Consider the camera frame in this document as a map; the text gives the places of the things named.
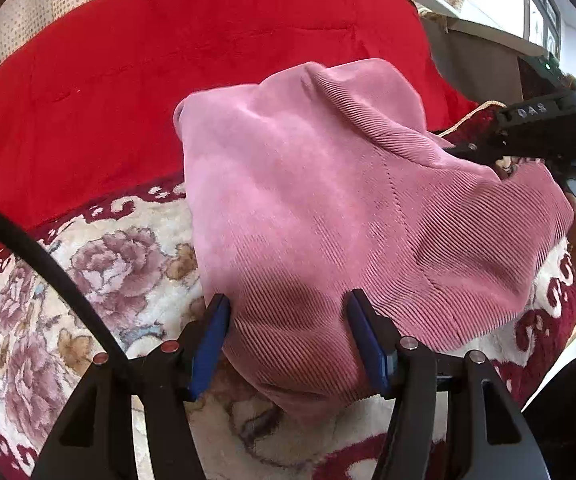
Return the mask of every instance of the metal screw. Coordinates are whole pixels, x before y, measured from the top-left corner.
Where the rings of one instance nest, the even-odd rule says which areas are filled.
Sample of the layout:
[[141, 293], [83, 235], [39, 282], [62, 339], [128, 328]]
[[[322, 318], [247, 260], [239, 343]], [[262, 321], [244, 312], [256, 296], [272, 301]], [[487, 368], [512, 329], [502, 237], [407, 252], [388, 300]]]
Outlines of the metal screw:
[[174, 339], [163, 341], [161, 343], [161, 351], [165, 354], [173, 354], [179, 349], [179, 343]]
[[484, 352], [481, 352], [479, 350], [473, 350], [468, 355], [470, 357], [470, 360], [473, 363], [477, 363], [478, 365], [486, 362], [486, 356], [485, 356]]
[[109, 359], [108, 354], [106, 354], [105, 352], [99, 352], [92, 358], [92, 362], [100, 366], [106, 364], [106, 362], [108, 362], [108, 359]]
[[419, 346], [419, 341], [417, 341], [414, 337], [406, 335], [401, 338], [399, 344], [406, 350], [414, 350]]

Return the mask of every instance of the floral rug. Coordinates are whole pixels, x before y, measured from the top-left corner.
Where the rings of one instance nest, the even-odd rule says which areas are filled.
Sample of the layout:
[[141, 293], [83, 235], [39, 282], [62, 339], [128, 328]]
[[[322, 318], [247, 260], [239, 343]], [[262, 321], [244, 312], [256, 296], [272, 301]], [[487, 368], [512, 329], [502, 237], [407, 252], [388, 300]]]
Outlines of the floral rug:
[[[105, 197], [31, 233], [63, 266], [129, 357], [148, 353], [205, 309], [181, 174]], [[576, 323], [576, 288], [566, 241], [553, 248], [523, 314], [472, 341], [525, 402]], [[101, 351], [58, 295], [23, 261], [0, 251], [0, 471], [23, 480], [60, 410]], [[212, 386], [187, 411], [212, 480], [369, 479], [391, 401], [356, 402], [302, 428], [257, 393], [222, 358]], [[429, 478], [439, 463], [446, 398], [438, 396]], [[133, 401], [139, 477], [153, 478], [142, 405]]]

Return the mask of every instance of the blue gripper pad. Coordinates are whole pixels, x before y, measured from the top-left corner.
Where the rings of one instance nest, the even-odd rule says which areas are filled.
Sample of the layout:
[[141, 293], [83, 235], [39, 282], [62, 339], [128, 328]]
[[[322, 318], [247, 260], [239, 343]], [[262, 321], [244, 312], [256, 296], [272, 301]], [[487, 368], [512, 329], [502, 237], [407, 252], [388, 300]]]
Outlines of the blue gripper pad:
[[382, 396], [386, 395], [389, 387], [388, 371], [386, 369], [386, 355], [379, 345], [370, 323], [363, 314], [361, 305], [349, 294], [346, 311], [350, 330], [359, 349], [359, 355], [366, 370], [366, 375], [372, 386]]
[[193, 375], [188, 384], [191, 400], [196, 400], [210, 386], [212, 375], [219, 360], [223, 341], [230, 323], [230, 302], [223, 294], [213, 296], [206, 310], [207, 326], [194, 352]]

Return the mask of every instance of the pink cloth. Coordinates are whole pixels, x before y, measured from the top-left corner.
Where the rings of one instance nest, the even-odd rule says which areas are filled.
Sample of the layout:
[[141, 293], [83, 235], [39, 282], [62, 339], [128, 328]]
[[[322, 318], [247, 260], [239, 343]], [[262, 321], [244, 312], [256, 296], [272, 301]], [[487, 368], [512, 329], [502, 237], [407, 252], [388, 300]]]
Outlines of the pink cloth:
[[232, 303], [226, 356], [303, 421], [373, 393], [348, 290], [455, 349], [521, 312], [573, 219], [541, 164], [502, 182], [444, 152], [384, 60], [192, 94], [175, 125], [203, 290]]

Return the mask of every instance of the pink flower pattern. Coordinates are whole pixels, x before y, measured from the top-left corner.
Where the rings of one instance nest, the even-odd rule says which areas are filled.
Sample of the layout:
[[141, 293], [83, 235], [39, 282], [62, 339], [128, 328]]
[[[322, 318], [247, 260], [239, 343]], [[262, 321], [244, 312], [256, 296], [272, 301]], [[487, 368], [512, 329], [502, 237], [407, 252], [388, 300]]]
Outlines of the pink flower pattern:
[[28, 264], [17, 260], [7, 283], [0, 290], [0, 332], [10, 331], [25, 316], [34, 274]]
[[5, 412], [17, 430], [40, 449], [66, 403], [56, 359], [41, 334], [29, 333], [12, 349], [7, 372]]
[[115, 330], [131, 326], [146, 307], [166, 260], [152, 230], [133, 227], [85, 244], [70, 258], [68, 274]]

